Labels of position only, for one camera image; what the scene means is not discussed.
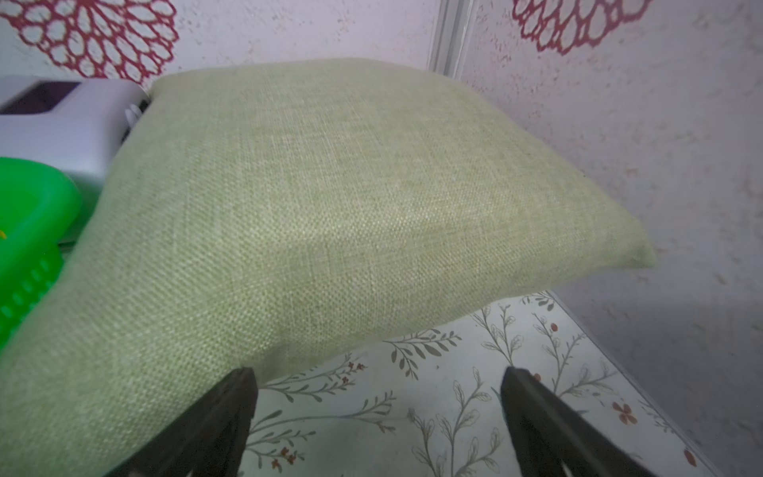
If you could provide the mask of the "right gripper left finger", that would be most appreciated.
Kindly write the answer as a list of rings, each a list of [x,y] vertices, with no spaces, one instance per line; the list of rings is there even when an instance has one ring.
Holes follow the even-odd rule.
[[[236,476],[256,411],[254,370],[221,379],[110,476]]]

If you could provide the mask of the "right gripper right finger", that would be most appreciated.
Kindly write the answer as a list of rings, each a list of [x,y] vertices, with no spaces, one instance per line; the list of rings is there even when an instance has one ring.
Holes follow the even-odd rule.
[[[506,369],[502,410],[523,476],[654,476],[526,369]]]

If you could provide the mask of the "green plastic basket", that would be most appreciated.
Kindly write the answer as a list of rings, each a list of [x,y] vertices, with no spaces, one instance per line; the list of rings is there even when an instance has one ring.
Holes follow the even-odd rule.
[[[51,166],[1,159],[1,345],[53,287],[59,240],[81,212],[75,183]]]

